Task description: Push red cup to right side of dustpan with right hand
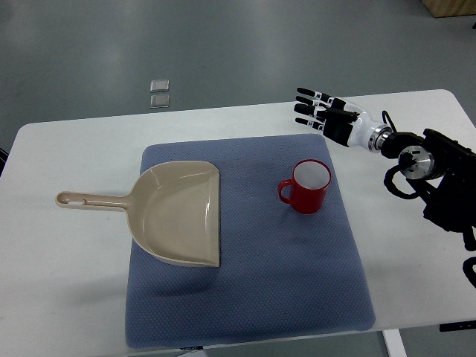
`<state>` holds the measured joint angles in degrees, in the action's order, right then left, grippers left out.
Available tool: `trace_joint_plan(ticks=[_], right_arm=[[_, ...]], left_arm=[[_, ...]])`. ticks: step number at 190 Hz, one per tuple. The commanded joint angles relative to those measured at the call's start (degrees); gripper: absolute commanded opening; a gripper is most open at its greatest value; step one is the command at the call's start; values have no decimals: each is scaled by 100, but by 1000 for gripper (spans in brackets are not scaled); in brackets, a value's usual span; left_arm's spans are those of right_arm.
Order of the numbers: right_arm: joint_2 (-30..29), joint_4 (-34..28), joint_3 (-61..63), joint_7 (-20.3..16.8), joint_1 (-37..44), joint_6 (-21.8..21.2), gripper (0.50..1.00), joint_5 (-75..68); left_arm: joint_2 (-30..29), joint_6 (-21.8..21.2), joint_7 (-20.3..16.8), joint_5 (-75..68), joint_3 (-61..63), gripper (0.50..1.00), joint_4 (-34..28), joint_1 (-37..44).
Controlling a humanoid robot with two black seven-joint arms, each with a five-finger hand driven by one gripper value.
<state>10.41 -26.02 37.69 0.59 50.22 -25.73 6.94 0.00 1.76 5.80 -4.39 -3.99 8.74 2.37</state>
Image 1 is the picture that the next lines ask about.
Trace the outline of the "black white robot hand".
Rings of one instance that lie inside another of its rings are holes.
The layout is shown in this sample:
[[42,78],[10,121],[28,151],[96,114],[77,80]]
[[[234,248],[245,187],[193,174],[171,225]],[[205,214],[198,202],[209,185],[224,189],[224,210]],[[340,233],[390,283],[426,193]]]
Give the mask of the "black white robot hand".
[[360,106],[319,91],[298,88],[294,111],[296,123],[319,131],[344,147],[378,152],[377,141],[389,127],[374,121]]

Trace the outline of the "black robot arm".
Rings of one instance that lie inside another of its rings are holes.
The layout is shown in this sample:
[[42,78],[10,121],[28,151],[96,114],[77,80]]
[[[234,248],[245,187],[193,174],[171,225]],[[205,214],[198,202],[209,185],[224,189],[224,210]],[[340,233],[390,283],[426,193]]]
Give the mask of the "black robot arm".
[[475,153],[434,129],[425,129],[422,137],[398,132],[386,111],[382,119],[390,134],[376,146],[397,160],[385,173],[384,186],[401,199],[421,198],[425,219],[461,233],[465,249],[475,251]]

